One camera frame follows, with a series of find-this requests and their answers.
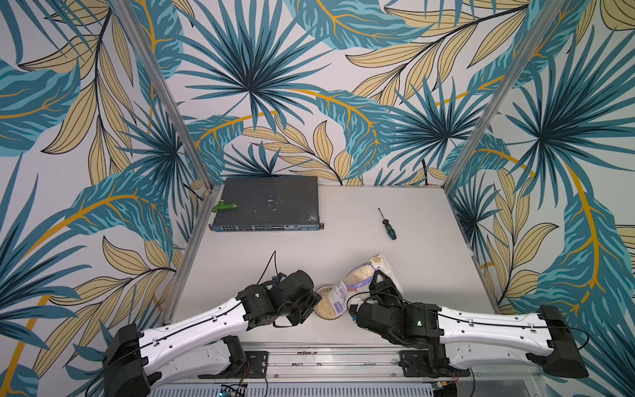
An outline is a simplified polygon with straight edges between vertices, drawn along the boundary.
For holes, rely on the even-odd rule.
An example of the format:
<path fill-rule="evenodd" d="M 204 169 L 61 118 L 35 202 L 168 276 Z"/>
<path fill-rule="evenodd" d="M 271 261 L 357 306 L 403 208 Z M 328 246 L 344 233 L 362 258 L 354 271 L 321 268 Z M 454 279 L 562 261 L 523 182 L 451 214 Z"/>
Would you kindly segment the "green plastic toy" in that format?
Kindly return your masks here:
<path fill-rule="evenodd" d="M 222 211 L 236 210 L 237 205 L 235 203 L 226 203 L 224 200 L 219 200 L 212 208 L 213 213 Z"/>

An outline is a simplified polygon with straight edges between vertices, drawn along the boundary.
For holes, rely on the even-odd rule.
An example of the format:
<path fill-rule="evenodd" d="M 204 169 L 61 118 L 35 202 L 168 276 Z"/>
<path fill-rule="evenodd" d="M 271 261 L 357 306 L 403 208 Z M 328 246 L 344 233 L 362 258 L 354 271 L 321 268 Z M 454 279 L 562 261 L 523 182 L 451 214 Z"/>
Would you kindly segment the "green handled screwdriver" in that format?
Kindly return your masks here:
<path fill-rule="evenodd" d="M 390 221 L 383 215 L 382 211 L 380 208 L 378 208 L 378 211 L 380 212 L 380 215 L 382 216 L 382 223 L 385 227 L 385 231 L 387 233 L 387 235 L 389 236 L 389 238 L 391 240 L 396 240 L 397 239 L 397 235 L 396 235 L 396 231 L 394 230 L 394 228 L 392 227 L 392 225 L 390 224 Z"/>

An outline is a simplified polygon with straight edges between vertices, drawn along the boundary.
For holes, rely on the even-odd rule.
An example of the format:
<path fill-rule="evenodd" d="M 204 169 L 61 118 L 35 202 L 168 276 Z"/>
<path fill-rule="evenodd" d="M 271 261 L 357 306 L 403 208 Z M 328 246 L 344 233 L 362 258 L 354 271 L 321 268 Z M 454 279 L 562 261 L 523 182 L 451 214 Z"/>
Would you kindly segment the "oats bag white purple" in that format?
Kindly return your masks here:
<path fill-rule="evenodd" d="M 345 314 L 347 304 L 352 304 L 355 299 L 364 299 L 369 295 L 370 284 L 377 271 L 389 277 L 395 284 L 397 291 L 403 293 L 403 287 L 399 283 L 393 267 L 384 255 L 376 254 L 355 267 L 339 283 L 330 286 L 324 299 L 332 308 L 331 319 L 338 319 Z"/>

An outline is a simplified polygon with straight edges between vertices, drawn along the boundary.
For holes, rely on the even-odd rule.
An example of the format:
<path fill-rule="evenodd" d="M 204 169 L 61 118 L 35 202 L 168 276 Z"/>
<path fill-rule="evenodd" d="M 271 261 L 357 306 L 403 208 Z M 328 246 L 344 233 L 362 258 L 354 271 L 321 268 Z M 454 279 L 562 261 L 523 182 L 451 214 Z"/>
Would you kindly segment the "patterned breakfast bowl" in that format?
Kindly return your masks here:
<path fill-rule="evenodd" d="M 321 286 L 316 290 L 316 293 L 321 297 L 320 302 L 315 306 L 314 313 L 319 316 L 319 318 L 324 320 L 335 320 L 341 317 L 340 314 L 337 313 L 334 305 L 329 300 L 329 294 L 331 293 L 333 286 Z"/>

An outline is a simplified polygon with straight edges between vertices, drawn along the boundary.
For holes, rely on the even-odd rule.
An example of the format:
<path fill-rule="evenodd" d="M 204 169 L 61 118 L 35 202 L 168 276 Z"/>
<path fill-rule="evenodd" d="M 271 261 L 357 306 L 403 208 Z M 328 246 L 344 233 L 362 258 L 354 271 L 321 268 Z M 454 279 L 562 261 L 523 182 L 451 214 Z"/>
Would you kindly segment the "aluminium frame post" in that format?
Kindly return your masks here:
<path fill-rule="evenodd" d="M 470 137 L 466 140 L 461 154 L 457 157 L 452 167 L 451 173 L 447 176 L 446 183 L 443 185 L 444 192 L 447 196 L 450 196 L 454 188 L 456 188 L 461 172 L 469 163 L 487 127 L 489 127 L 508 93 L 513 89 L 514 84 L 519 79 L 524 68 L 529 61 L 531 61 L 533 53 L 539 47 L 542 38 L 551 26 L 552 21 L 557 18 L 564 4 L 565 1 L 546 1 L 537 16 L 535 24 L 529 28 L 527 38 L 524 40 L 524 43 L 519 46 L 519 54 L 510 62 L 506 74 L 502 77 L 496 91 L 492 94 L 482 117 L 479 119 Z"/>
<path fill-rule="evenodd" d="M 172 125 L 175 127 L 175 131 L 182 140 L 185 151 L 193 162 L 193 168 L 202 181 L 205 190 L 211 194 L 213 191 L 213 182 L 208 176 L 206 166 L 203 164 L 200 156 L 198 155 L 198 151 L 193 143 L 189 129 L 182 118 L 165 77 L 160 70 L 155 54 L 151 50 L 151 45 L 145 39 L 142 25 L 137 20 L 132 5 L 129 1 L 124 0 L 114 0 L 111 4 L 113 10 L 121 19 L 124 31 L 127 33 L 133 48 L 136 50 L 140 61 L 144 65 L 150 82 L 155 87 L 157 97 L 164 105 L 165 112 L 167 112 Z"/>

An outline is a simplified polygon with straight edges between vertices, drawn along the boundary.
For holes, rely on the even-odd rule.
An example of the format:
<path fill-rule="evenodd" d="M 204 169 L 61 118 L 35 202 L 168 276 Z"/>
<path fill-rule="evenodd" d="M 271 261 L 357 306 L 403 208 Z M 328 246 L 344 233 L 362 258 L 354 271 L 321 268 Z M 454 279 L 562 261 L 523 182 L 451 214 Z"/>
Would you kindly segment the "grey network switch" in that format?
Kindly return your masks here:
<path fill-rule="evenodd" d="M 214 214 L 209 228 L 217 233 L 323 229 L 316 177 L 228 177 L 220 200 L 237 209 Z"/>

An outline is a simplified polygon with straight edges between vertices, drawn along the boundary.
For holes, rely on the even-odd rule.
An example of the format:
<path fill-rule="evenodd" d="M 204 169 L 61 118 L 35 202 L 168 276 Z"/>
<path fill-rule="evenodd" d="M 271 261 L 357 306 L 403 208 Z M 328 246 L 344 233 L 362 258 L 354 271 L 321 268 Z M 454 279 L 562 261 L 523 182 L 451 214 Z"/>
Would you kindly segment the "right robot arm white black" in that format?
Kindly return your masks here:
<path fill-rule="evenodd" d="M 502 315 L 410 302 L 387 274 L 376 271 L 367 291 L 347 299 L 347 310 L 359 328 L 404 347 L 400 360 L 406 376 L 463 375 L 489 364 L 539 367 L 564 379 L 589 375 L 577 330 L 554 306 Z"/>

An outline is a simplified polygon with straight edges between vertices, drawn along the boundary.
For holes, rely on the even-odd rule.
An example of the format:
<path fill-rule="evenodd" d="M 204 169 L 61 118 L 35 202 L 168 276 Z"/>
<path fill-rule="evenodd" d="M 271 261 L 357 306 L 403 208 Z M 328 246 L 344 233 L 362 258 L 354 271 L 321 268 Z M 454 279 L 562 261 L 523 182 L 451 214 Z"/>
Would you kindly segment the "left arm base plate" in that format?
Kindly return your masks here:
<path fill-rule="evenodd" d="M 212 375 L 213 379 L 257 379 L 264 380 L 269 368 L 270 354 L 266 351 L 251 351 L 245 353 L 246 358 L 238 364 L 230 364 L 223 372 Z"/>

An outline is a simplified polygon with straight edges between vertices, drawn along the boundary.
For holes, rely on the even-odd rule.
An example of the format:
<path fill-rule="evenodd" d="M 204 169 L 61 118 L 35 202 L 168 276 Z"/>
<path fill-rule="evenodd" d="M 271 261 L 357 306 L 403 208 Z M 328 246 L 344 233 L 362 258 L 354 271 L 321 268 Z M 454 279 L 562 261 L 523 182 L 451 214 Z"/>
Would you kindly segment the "left aluminium frame post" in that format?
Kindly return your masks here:
<path fill-rule="evenodd" d="M 213 191 L 213 182 L 208 176 L 206 166 L 203 164 L 200 156 L 198 155 L 198 151 L 193 143 L 189 129 L 182 118 L 165 77 L 160 70 L 155 54 L 151 50 L 151 45 L 145 39 L 142 25 L 137 20 L 132 5 L 129 1 L 124 0 L 114 0 L 111 4 L 113 10 L 121 19 L 124 31 L 127 33 L 133 48 L 136 50 L 140 61 L 144 65 L 150 82 L 155 87 L 157 97 L 164 105 L 165 112 L 167 112 L 172 125 L 175 127 L 175 131 L 182 140 L 185 151 L 193 162 L 193 168 L 202 181 L 205 190 L 211 194 Z"/>

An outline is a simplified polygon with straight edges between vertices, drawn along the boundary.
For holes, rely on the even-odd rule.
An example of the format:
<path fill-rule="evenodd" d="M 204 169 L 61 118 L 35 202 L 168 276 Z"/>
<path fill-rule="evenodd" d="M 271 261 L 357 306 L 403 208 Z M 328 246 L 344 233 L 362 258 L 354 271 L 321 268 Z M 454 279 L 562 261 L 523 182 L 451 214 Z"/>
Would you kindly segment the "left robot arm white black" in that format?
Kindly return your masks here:
<path fill-rule="evenodd" d="M 102 358 L 104 395 L 147 396 L 176 380 L 208 374 L 233 377 L 246 365 L 239 335 L 280 317 L 303 324 L 322 297 L 304 271 L 247 286 L 214 309 L 154 329 L 119 329 Z"/>

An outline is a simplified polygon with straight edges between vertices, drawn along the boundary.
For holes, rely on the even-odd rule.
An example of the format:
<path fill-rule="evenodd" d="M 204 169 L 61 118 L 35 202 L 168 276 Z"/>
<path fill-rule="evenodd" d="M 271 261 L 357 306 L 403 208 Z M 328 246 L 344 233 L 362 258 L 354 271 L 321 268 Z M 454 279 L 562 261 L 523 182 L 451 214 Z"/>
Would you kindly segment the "aluminium front rail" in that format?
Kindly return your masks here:
<path fill-rule="evenodd" d="M 398 365 L 399 352 L 405 350 L 404 347 L 340 346 L 301 349 L 298 346 L 291 346 L 271 347 L 268 350 L 261 350 L 254 344 L 241 344 L 241 347 L 244 353 L 251 351 L 269 352 L 269 368 L 266 378 L 262 380 L 265 383 L 281 380 L 295 381 L 299 385 L 320 383 L 337 386 L 343 383 L 357 383 L 361 386 L 372 386 L 381 382 L 421 380 L 424 383 L 430 383 L 448 379 L 457 382 L 469 381 L 476 395 L 547 395 L 547 384 L 544 377 L 540 375 L 537 368 L 526 365 L 481 365 L 469 370 L 470 377 L 456 379 L 443 377 L 438 379 L 405 378 Z M 213 379 L 212 375 L 215 374 L 206 373 L 176 380 L 165 385 L 184 380 L 222 380 Z"/>

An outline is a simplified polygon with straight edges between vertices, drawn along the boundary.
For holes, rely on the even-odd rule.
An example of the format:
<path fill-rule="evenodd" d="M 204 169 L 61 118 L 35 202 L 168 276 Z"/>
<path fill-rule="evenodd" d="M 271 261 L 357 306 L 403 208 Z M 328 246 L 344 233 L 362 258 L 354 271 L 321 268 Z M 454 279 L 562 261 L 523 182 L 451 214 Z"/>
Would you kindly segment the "right aluminium frame post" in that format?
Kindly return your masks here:
<path fill-rule="evenodd" d="M 479 119 L 470 137 L 466 140 L 461 154 L 457 157 L 452 167 L 451 173 L 447 176 L 446 183 L 443 185 L 444 192 L 447 196 L 450 196 L 454 188 L 456 188 L 461 172 L 469 163 L 487 127 L 489 127 L 508 93 L 513 89 L 514 84 L 519 79 L 524 68 L 529 61 L 531 61 L 533 53 L 539 47 L 542 38 L 551 26 L 552 21 L 557 18 L 564 4 L 565 1 L 546 1 L 537 16 L 535 24 L 529 28 L 527 38 L 524 40 L 524 43 L 519 46 L 519 54 L 510 62 L 506 74 L 502 77 L 496 91 L 492 94 L 482 117 Z"/>

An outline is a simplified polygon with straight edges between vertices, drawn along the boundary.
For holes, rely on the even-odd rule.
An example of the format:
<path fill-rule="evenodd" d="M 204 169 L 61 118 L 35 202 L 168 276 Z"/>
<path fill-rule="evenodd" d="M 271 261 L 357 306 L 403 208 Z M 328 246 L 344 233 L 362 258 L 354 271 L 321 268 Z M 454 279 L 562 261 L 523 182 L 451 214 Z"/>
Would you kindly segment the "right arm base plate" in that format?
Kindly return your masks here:
<path fill-rule="evenodd" d="M 470 377 L 469 370 L 451 367 L 441 359 L 434 359 L 430 351 L 403 350 L 399 352 L 398 365 L 405 378 L 461 378 Z"/>

